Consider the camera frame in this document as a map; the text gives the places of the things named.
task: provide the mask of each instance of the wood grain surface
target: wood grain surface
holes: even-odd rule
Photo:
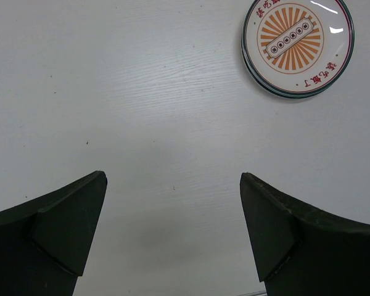
[[[243,66],[251,1],[0,0],[0,210],[104,170],[76,296],[263,289],[242,172],[370,223],[370,0],[346,3],[347,71],[292,102]]]

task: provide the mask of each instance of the chinese character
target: chinese character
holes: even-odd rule
[[[264,8],[270,8],[271,7],[271,3],[269,3],[269,0],[266,0],[264,5],[263,5]]]
[[[315,76],[313,78],[310,78],[312,81],[314,81],[315,84],[318,84],[319,82],[322,82],[321,79],[318,76]]]
[[[326,78],[326,77],[329,76],[329,72],[328,71],[325,71],[325,72],[322,71],[319,75]]]
[[[257,11],[257,15],[259,16],[259,18],[262,18],[263,14],[265,12],[259,7],[258,11]]]
[[[335,68],[337,67],[337,65],[336,64],[333,64],[333,63],[327,63],[327,69],[329,69],[329,70],[334,70]]]

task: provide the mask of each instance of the round plate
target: round plate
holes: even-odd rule
[[[292,99],[330,87],[347,67],[354,43],[342,0],[256,0],[242,33],[252,76],[268,91]]]

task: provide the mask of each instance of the plate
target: plate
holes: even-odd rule
[[[353,21],[342,0],[256,0],[242,32],[251,75],[290,99],[330,87],[345,71],[354,44]]]

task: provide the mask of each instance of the stacked plate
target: stacked plate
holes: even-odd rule
[[[289,99],[315,96],[346,69],[355,44],[342,0],[256,0],[245,19],[245,64],[267,91]]]

